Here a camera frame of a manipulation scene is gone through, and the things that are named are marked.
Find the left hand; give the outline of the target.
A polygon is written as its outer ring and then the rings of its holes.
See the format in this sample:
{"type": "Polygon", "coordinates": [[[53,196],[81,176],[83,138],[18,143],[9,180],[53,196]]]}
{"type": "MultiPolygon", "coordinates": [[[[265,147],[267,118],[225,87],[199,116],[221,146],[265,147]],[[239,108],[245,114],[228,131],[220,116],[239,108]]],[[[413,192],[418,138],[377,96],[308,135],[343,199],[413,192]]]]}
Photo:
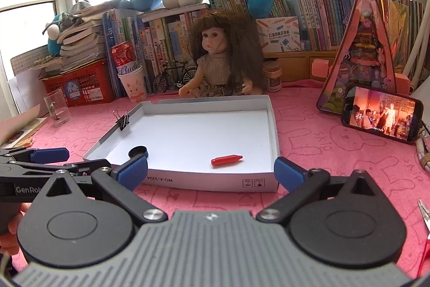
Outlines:
{"type": "Polygon", "coordinates": [[[30,206],[30,203],[21,203],[20,210],[9,221],[7,233],[0,236],[1,253],[8,253],[10,256],[19,253],[20,247],[17,241],[17,227],[30,206]]]}

